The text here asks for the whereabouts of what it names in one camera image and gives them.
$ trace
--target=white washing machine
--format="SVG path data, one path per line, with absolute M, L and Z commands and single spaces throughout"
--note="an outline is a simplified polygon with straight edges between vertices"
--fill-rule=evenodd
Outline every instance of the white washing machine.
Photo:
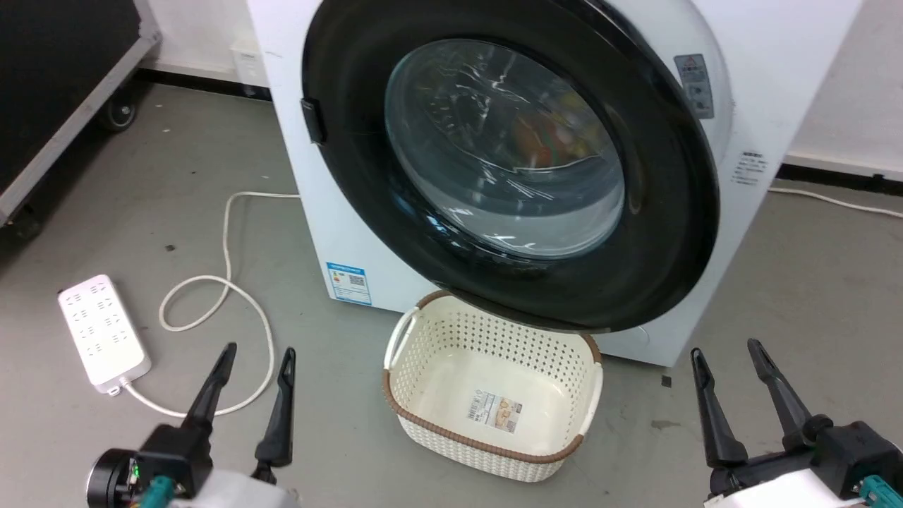
M 326 289 L 673 365 L 860 0 L 251 0 Z

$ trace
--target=brown basket rim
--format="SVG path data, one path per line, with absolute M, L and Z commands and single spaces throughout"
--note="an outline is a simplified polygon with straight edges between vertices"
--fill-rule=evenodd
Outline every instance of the brown basket rim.
M 454 295 L 449 291 L 444 291 L 444 290 L 443 291 L 435 291 L 427 296 L 424 296 L 424 298 L 422 298 L 419 302 L 417 302 L 417 307 L 422 309 L 425 306 L 429 305 L 431 302 L 433 302 L 439 298 L 442 298 L 444 296 L 454 296 Z M 592 337 L 587 334 L 579 334 L 579 336 L 582 337 L 584 341 L 586 341 L 587 346 L 590 348 L 590 351 L 592 353 L 592 359 L 596 363 L 601 363 L 602 357 L 601 357 L 601 354 L 599 353 L 599 346 L 596 345 L 596 341 L 594 341 L 592 339 Z M 579 447 L 583 441 L 583 434 L 578 434 L 578 435 L 574 436 L 574 438 L 571 440 L 571 442 L 566 447 L 564 447 L 561 451 L 558 451 L 558 452 L 550 454 L 550 455 L 542 455 L 542 456 L 516 452 L 514 450 L 509 450 L 509 449 L 503 448 L 503 447 L 494 447 L 490 444 L 484 443 L 482 441 L 478 441 L 477 439 L 472 439 L 470 437 L 465 437 L 456 432 L 451 432 L 447 428 L 440 427 L 430 421 L 427 421 L 425 419 L 418 417 L 411 411 L 408 411 L 407 409 L 402 408 L 401 404 L 399 404 L 398 401 L 396 400 L 395 395 L 392 394 L 392 385 L 390 382 L 390 376 L 391 376 L 391 373 L 389 372 L 389 370 L 384 369 L 383 370 L 383 393 L 386 395 L 386 402 L 388 402 L 389 407 L 392 408 L 392 410 L 398 416 L 400 416 L 416 425 L 419 425 L 420 427 L 426 428 L 427 430 L 429 430 L 431 432 L 439 434 L 442 437 L 446 437 L 448 439 L 451 439 L 452 441 L 461 443 L 465 446 L 473 447 L 473 448 L 476 448 L 476 449 L 484 451 L 484 452 L 489 452 L 493 455 L 503 456 L 505 458 L 511 458 L 514 460 L 519 460 L 521 462 L 527 462 L 528 464 L 552 464 L 554 462 L 564 460 L 565 458 L 570 456 L 573 452 L 577 451 L 577 447 Z

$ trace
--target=power strip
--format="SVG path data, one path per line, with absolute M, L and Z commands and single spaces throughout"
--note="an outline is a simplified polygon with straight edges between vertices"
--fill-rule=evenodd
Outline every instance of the power strip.
M 60 308 L 94 388 L 110 396 L 151 370 L 113 281 L 98 275 L 60 292 Z

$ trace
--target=white plastic basket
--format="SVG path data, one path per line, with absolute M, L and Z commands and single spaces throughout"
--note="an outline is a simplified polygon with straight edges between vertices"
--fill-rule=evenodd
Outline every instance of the white plastic basket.
M 493 475 L 539 482 L 590 427 L 601 356 L 588 335 L 511 323 L 440 291 L 398 321 L 383 390 L 417 443 Z

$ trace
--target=white wall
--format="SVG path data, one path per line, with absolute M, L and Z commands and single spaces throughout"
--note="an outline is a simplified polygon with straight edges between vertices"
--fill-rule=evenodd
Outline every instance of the white wall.
M 150 3 L 163 46 L 146 67 L 237 80 L 229 48 L 254 36 L 245 0 Z M 787 162 L 903 180 L 903 0 L 865 1 Z

